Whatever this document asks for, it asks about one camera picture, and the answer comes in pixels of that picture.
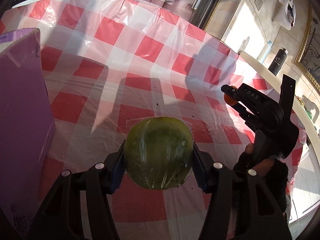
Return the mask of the person right hand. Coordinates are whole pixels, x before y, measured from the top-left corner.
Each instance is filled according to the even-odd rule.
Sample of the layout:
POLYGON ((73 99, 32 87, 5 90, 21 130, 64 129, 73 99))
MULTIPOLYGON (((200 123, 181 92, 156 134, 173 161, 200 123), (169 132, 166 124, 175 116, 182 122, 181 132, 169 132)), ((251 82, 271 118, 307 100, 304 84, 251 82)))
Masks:
MULTIPOLYGON (((249 143, 245 148, 245 153, 251 157, 254 153, 254 145, 249 143)), ((273 158, 264 159, 257 165, 253 167, 253 169, 257 172, 260 177, 264 177, 270 172, 271 168, 274 165, 275 160, 273 158)))

